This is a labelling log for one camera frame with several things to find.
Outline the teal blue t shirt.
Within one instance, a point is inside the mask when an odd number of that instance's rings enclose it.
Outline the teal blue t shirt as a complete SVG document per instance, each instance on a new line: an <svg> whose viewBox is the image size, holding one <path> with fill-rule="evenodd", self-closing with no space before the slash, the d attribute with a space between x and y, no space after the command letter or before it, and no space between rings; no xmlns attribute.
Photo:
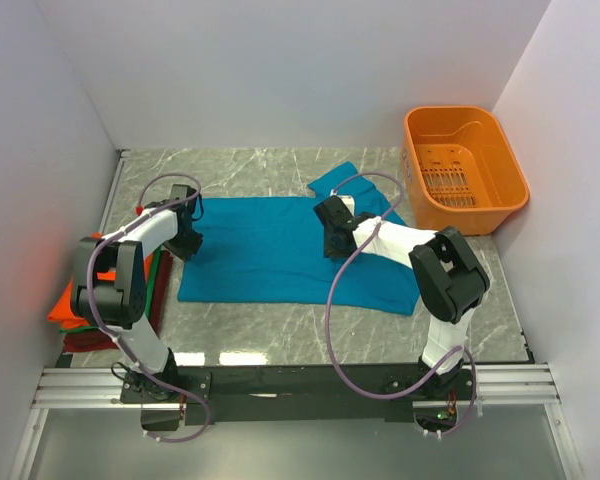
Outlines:
<svg viewBox="0 0 600 480"><path fill-rule="evenodd" d="M324 230L313 211L333 188L353 196L357 213L381 215L390 206L387 198L350 162L308 188L311 196L205 199L196 223L203 244L184 264L178 301L332 302L411 315L419 290L406 266L362 254L332 283L343 262L324 256Z"/></svg>

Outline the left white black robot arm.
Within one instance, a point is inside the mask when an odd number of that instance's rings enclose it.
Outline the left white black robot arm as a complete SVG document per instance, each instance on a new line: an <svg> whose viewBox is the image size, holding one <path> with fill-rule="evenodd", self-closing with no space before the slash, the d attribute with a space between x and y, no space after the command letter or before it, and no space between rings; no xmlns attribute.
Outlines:
<svg viewBox="0 0 600 480"><path fill-rule="evenodd" d="M193 228L199 192L175 184L170 197L152 202L136 220L102 238L83 238L74 263L70 307L98 327L124 353L130 369L145 375L156 401L180 388L174 354L158 338L145 312L145 260L166 248L183 261L195 255L203 235Z"/></svg>

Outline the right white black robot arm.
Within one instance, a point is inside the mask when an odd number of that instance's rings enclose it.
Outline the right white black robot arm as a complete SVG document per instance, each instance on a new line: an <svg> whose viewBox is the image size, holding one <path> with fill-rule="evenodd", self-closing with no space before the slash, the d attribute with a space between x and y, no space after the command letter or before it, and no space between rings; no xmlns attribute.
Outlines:
<svg viewBox="0 0 600 480"><path fill-rule="evenodd" d="M463 234L454 227L422 230L386 220L384 215L353 213L354 203L333 194L314 207L324 228L325 255L343 258L331 284L325 311L327 351L336 374L354 392L393 400L421 390L440 399L454 386L464 358L468 327L490 288L489 277ZM412 386L395 393L372 393L357 386L338 363L330 334L330 314L338 283L361 254L375 255L410 268L424 306L431 315L419 358L426 367Z"/></svg>

